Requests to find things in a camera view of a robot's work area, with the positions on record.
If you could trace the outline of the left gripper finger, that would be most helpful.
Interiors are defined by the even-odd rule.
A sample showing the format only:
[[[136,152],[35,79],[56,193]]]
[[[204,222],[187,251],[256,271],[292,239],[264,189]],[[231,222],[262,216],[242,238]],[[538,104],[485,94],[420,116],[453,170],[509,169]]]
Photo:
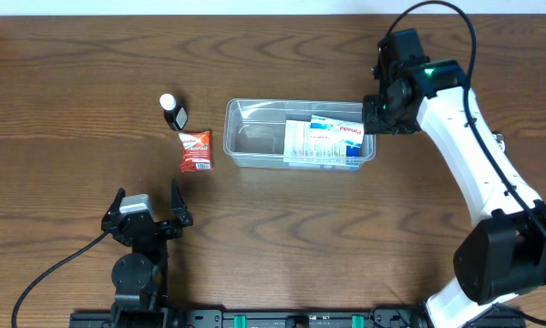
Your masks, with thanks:
[[[119,188],[114,200],[112,201],[108,209],[108,216],[114,216],[119,213],[120,204],[122,200],[125,198],[125,196],[126,196],[125,190],[122,188]]]
[[[189,220],[188,208],[180,195],[179,185],[177,180],[171,181],[171,194],[170,194],[170,209],[179,221]]]

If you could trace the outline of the white Panadol box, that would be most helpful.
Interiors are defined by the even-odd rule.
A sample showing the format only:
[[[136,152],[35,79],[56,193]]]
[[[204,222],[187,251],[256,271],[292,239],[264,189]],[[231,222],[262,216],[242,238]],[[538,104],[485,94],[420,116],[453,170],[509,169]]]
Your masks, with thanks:
[[[362,123],[317,115],[311,117],[310,145],[317,158],[359,157],[364,135]]]

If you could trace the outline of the tall blue medicine box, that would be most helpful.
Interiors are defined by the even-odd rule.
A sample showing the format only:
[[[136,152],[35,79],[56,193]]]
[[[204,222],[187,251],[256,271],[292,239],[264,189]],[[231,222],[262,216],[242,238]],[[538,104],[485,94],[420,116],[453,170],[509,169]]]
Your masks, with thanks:
[[[290,166],[321,168],[326,166],[344,166],[353,158],[329,159],[314,156],[310,145],[310,121],[287,120],[285,123],[283,161]]]

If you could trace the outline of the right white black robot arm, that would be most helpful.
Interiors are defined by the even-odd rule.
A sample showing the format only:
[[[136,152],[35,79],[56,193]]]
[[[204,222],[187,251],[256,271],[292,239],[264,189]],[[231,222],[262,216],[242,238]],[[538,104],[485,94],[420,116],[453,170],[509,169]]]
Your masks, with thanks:
[[[454,59],[381,59],[378,95],[364,101],[371,134],[424,131],[467,204],[472,232],[453,257],[454,277],[425,304],[433,327],[465,327],[546,285],[546,202],[515,170],[479,111],[469,74]]]

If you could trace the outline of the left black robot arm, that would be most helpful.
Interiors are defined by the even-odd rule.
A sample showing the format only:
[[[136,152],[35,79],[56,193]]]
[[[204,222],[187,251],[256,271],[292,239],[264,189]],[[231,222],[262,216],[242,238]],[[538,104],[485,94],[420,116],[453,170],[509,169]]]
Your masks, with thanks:
[[[184,311],[169,306],[167,241],[178,239],[193,218],[176,180],[170,187],[170,220],[154,220],[149,196],[127,196],[120,189],[101,221],[101,229],[131,252],[115,263],[111,280],[115,301],[104,327],[184,327]]]

